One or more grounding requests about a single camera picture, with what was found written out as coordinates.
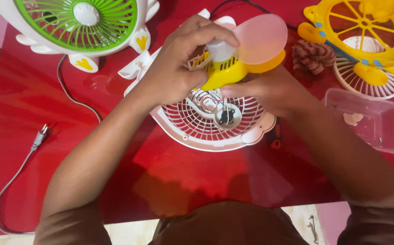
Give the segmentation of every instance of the brown shirt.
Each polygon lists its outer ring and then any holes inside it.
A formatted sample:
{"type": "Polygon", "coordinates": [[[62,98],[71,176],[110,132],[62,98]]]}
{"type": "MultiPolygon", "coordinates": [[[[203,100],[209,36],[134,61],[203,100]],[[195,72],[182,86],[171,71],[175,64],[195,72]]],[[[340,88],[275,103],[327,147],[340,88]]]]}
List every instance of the brown shirt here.
{"type": "MultiPolygon", "coordinates": [[[[394,245],[394,208],[351,206],[338,245],[394,245]]],[[[40,222],[34,244],[109,245],[93,205],[54,214],[40,222]]],[[[161,220],[151,245],[307,245],[280,208],[221,202],[178,218],[161,220]]]]}

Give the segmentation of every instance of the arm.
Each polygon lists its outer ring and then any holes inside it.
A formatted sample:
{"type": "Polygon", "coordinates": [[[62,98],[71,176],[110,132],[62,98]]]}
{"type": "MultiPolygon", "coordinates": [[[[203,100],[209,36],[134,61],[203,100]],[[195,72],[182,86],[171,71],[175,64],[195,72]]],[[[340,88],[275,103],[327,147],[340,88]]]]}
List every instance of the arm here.
{"type": "Polygon", "coordinates": [[[197,15],[167,38],[144,78],[59,165],[46,191],[41,220],[86,207],[99,197],[147,114],[158,105],[183,100],[206,83],[206,72],[191,72],[186,63],[198,46],[213,39],[238,45],[231,31],[197,15]]]}
{"type": "Polygon", "coordinates": [[[394,168],[327,112],[283,66],[222,90],[226,97],[254,96],[266,110],[287,119],[318,167],[351,203],[394,208],[394,168]]]}

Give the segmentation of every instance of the person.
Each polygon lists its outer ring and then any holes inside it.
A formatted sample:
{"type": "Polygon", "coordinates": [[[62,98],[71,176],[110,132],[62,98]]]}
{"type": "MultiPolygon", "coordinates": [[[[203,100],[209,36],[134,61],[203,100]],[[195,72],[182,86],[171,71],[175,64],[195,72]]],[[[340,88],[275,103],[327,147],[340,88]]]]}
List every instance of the person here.
{"type": "MultiPolygon", "coordinates": [[[[98,197],[148,113],[183,100],[207,81],[187,61],[209,41],[239,45],[235,35],[200,16],[186,20],[165,41],[141,81],[105,120],[63,160],[42,207],[34,244],[110,244],[98,197]]],[[[254,96],[297,131],[318,167],[348,200],[351,216],[340,245],[394,244],[394,168],[346,125],[329,114],[283,66],[242,84],[222,88],[224,97],[254,96]]],[[[213,203],[161,220],[150,244],[307,244],[280,208],[213,203]]]]}

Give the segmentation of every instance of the desk fan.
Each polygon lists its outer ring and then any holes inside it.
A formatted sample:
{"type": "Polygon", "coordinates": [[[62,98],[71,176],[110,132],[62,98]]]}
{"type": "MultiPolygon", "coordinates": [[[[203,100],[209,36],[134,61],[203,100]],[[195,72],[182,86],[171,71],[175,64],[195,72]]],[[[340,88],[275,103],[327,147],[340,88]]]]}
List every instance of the desk fan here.
{"type": "Polygon", "coordinates": [[[0,14],[22,34],[18,42],[39,54],[68,54],[70,63],[96,72],[99,57],[150,46],[145,26],[156,0],[0,0],[0,14]]]}
{"type": "MultiPolygon", "coordinates": [[[[200,15],[206,18],[210,16],[206,10],[200,12],[200,15]]],[[[221,46],[218,47],[217,51],[212,51],[212,55],[209,51],[202,56],[192,59],[193,65],[190,65],[190,68],[197,67],[197,69],[205,69],[206,72],[211,72],[210,77],[212,78],[209,79],[205,86],[190,92],[188,97],[181,102],[158,106],[150,112],[156,122],[174,140],[193,149],[211,152],[229,151],[259,142],[265,132],[270,131],[275,126],[276,117],[266,112],[253,97],[222,98],[220,89],[225,84],[238,82],[247,72],[257,72],[257,70],[261,69],[269,70],[275,62],[269,61],[276,57],[278,57],[276,59],[278,64],[283,60],[278,55],[282,53],[284,57],[284,51],[282,50],[287,39],[286,24],[278,16],[265,16],[264,19],[275,18],[277,22],[263,23],[266,27],[261,28],[260,33],[250,34],[247,32],[247,34],[249,38],[258,40],[257,37],[261,37],[262,33],[267,34],[268,30],[270,30],[270,34],[274,28],[282,30],[279,36],[281,41],[271,42],[270,39],[262,38],[259,42],[253,44],[254,47],[262,48],[257,53],[272,53],[272,56],[264,55],[263,59],[260,59],[262,56],[258,55],[253,57],[254,60],[251,59],[250,55],[256,50],[252,48],[245,49],[244,47],[249,42],[239,32],[238,34],[233,31],[241,43],[238,50],[241,50],[242,47],[242,50],[236,52],[235,56],[243,57],[246,60],[245,62],[248,63],[254,63],[257,60],[258,62],[255,63],[257,66],[254,69],[247,67],[242,62],[238,63],[238,58],[231,58],[232,52],[228,51],[230,49],[216,41],[215,45],[221,46]],[[216,74],[215,71],[207,70],[211,64],[213,67],[217,67],[218,72],[216,74]],[[225,73],[226,69],[230,69],[230,72],[234,73],[234,75],[228,75],[228,72],[225,73]]],[[[244,22],[238,26],[242,26],[238,30],[243,30],[247,25],[256,26],[255,21],[262,21],[262,17],[257,16],[244,22]]],[[[215,23],[231,29],[236,27],[235,21],[229,16],[222,17],[216,20],[215,23]]],[[[136,78],[125,91],[125,96],[145,75],[159,51],[160,49],[152,55],[148,52],[142,53],[118,72],[119,75],[126,79],[136,78]]]]}
{"type": "Polygon", "coordinates": [[[322,0],[304,15],[314,26],[302,23],[298,34],[335,49],[343,86],[368,97],[394,96],[394,0],[322,0]]]}

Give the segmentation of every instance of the white fan grille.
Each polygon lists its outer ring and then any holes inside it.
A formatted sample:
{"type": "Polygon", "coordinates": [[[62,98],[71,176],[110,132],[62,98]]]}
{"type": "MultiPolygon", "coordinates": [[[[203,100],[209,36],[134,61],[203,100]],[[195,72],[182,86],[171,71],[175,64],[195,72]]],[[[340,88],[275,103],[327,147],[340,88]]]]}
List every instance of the white fan grille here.
{"type": "MultiPolygon", "coordinates": [[[[360,48],[360,36],[349,37],[343,42],[352,48],[360,48]]],[[[371,37],[364,37],[362,50],[370,53],[384,52],[384,47],[371,37]]],[[[333,66],[334,72],[341,84],[348,90],[361,93],[373,98],[388,99],[394,97],[394,75],[390,72],[382,70],[389,78],[387,84],[382,86],[373,86],[361,79],[354,73],[353,67],[356,63],[347,58],[338,57],[333,66]]]]}
{"type": "Polygon", "coordinates": [[[229,130],[217,128],[212,120],[195,111],[186,99],[173,105],[163,105],[162,109],[179,130],[201,140],[226,140],[239,136],[249,131],[264,113],[263,107],[253,97],[229,98],[227,103],[237,106],[242,114],[239,125],[229,130]]]}

